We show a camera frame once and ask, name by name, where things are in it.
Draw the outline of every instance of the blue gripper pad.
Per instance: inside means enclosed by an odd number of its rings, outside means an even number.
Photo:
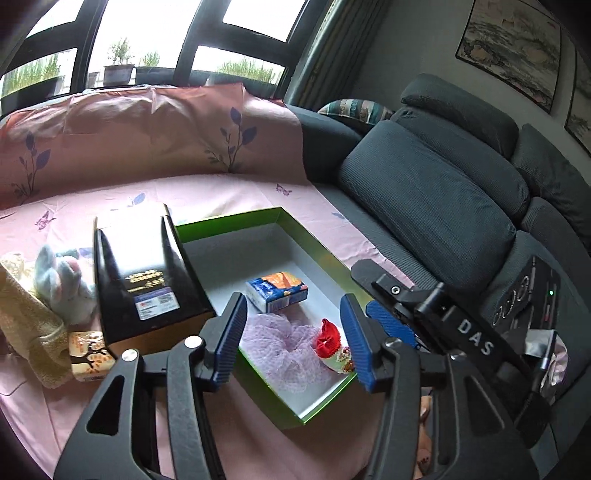
[[[390,337],[400,338],[413,348],[417,347],[413,330],[408,325],[401,323],[376,300],[372,300],[366,305],[365,314],[369,318],[377,320]]]

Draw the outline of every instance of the green plant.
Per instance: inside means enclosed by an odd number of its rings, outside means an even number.
[[[157,67],[158,63],[160,63],[160,55],[157,51],[148,52],[142,57],[139,63],[146,67]]]
[[[59,76],[61,67],[57,62],[57,53],[44,59],[29,62],[4,76],[2,96],[16,92],[21,88]]]
[[[263,65],[259,65],[255,60],[248,60],[247,58],[244,58],[241,61],[227,61],[219,67],[217,71],[267,83],[273,83],[277,76],[277,74],[273,72],[273,68],[266,69]]]
[[[107,56],[113,62],[113,65],[126,65],[131,57],[131,46],[127,37],[119,39],[117,43],[113,43]]]

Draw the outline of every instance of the blue plush toy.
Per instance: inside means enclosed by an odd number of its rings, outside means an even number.
[[[78,259],[78,250],[56,255],[44,245],[35,262],[37,294],[66,325],[87,322],[96,307],[94,285],[82,279]]]

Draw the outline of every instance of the sofa backrest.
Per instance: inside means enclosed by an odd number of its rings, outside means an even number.
[[[435,75],[422,73],[404,89],[400,101],[453,122],[500,155],[511,158],[519,134],[517,124],[477,96]]]
[[[521,129],[511,163],[523,176],[531,195],[556,208],[591,251],[591,187],[579,171],[529,124]]]

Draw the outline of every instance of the picture frame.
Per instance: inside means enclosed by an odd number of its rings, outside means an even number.
[[[558,22],[521,0],[474,0],[456,58],[550,113],[562,48]]]
[[[591,157],[591,69],[577,52],[566,131]]]

